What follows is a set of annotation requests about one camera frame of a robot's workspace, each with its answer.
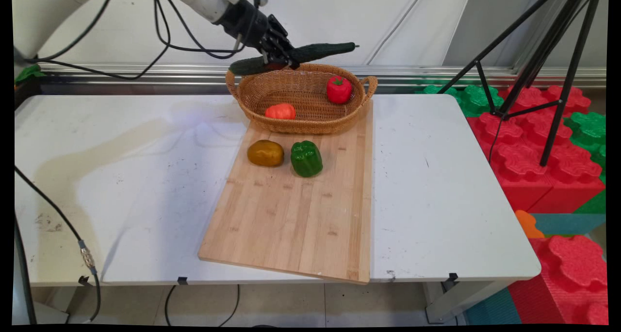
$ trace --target red foam block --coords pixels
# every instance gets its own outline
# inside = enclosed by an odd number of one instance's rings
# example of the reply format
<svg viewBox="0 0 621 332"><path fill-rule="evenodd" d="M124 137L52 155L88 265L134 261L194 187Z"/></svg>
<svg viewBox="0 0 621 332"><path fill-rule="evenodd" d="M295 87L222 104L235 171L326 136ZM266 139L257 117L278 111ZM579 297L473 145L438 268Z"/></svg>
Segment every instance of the red foam block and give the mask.
<svg viewBox="0 0 621 332"><path fill-rule="evenodd" d="M602 249L584 236L530 239L541 274L508 287L522 323L608 325Z"/></svg>
<svg viewBox="0 0 621 332"><path fill-rule="evenodd" d="M471 117L468 123L485 157L498 131L499 117L485 113ZM552 189L545 177L546 168L539 166L539 155L522 138L515 119L503 122L492 155L492 170L513 210L527 210Z"/></svg>
<svg viewBox="0 0 621 332"><path fill-rule="evenodd" d="M546 99L547 102L550 102L554 100L559 100L559 98L561 98L562 91L562 87L550 86L550 88L541 92L541 95ZM567 99L567 104L565 105L565 111L563 111L563 117L569 117L572 115L572 113L587 114L589 106L590 99L583 96L583 93L580 89L572 87L570 89L570 95Z"/></svg>
<svg viewBox="0 0 621 332"><path fill-rule="evenodd" d="M510 86L505 91L500 91L498 95L506 100L512 89L513 86ZM534 108L537 105L547 104L547 102L548 100L541 95L541 91L538 88L522 88L522 91L517 96L517 100L511 107L509 113L516 113L517 111Z"/></svg>
<svg viewBox="0 0 621 332"><path fill-rule="evenodd" d="M583 148L568 144L555 146L550 153L546 178L552 184L529 213L574 213L580 206L605 189L599 179L601 166L590 159Z"/></svg>
<svg viewBox="0 0 621 332"><path fill-rule="evenodd" d="M523 141L494 146L491 167L513 210L532 207L552 189L547 167L539 165L539 154Z"/></svg>
<svg viewBox="0 0 621 332"><path fill-rule="evenodd" d="M535 146L545 146L548 135L550 134L550 127L552 127L552 120L554 119L553 111L539 110L534 113L517 116L516 119L517 123L524 131L522 137L527 142L534 144ZM562 146L571 144L571 136L572 129L565 126L563 121L561 121L558 130L556 131L554 145Z"/></svg>

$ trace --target bamboo cutting board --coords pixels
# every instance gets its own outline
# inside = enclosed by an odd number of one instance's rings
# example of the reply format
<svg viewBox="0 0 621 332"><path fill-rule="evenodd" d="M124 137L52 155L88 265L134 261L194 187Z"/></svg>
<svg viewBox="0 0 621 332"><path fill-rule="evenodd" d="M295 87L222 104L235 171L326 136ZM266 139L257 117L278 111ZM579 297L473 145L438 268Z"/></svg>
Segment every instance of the bamboo cutting board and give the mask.
<svg viewBox="0 0 621 332"><path fill-rule="evenodd" d="M204 261L366 284L370 275L373 102L347 131L274 133L250 124L199 250ZM282 145L284 162L256 166L257 140ZM324 169L295 174L291 146L317 144Z"/></svg>

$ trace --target cucumber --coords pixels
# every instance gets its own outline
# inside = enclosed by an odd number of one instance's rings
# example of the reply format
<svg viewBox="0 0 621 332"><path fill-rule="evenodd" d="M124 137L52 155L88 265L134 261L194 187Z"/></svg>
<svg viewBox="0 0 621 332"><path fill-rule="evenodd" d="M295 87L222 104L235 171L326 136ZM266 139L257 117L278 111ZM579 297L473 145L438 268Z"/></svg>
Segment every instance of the cucumber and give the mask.
<svg viewBox="0 0 621 332"><path fill-rule="evenodd" d="M356 45L353 42L348 42L346 44L312 44L292 49L289 55L301 64L326 58L326 56L330 55L348 53L354 49L356 49ZM237 60L229 66L229 69L237 76L254 75L256 73L271 71L263 67L262 56Z"/></svg>

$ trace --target white table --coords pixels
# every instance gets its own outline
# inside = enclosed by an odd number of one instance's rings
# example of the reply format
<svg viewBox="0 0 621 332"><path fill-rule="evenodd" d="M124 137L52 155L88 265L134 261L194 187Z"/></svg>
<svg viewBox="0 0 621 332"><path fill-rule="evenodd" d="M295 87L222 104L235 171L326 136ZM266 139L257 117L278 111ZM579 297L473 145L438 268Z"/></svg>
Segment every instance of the white table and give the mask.
<svg viewBox="0 0 621 332"><path fill-rule="evenodd" d="M455 100L373 100L371 281L457 273L430 299L437 321L538 275ZM324 282L197 257L247 126L231 96L35 96L15 113L15 161L86 240L104 285ZM89 273L75 238L18 175L15 187L31 283L78 285Z"/></svg>

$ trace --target basket handle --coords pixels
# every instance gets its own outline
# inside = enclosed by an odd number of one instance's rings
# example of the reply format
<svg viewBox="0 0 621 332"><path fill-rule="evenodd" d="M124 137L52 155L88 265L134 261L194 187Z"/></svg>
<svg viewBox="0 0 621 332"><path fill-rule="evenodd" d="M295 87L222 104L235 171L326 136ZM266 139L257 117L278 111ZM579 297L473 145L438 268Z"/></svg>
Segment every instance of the basket handle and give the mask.
<svg viewBox="0 0 621 332"><path fill-rule="evenodd" d="M235 74L232 73L231 70L227 71L225 80L226 80L226 84L227 84L227 88L229 89L229 92L231 92L231 95L233 95L235 99L237 99L237 88L235 87Z"/></svg>
<svg viewBox="0 0 621 332"><path fill-rule="evenodd" d="M360 80L360 84L362 84L363 89L364 89L364 84L367 82L369 83L369 89L366 91L366 96L364 96L364 99L362 100L362 106L364 106L367 102L369 102L369 100L373 96L373 93L375 93L375 89L377 89L377 77L368 76Z"/></svg>

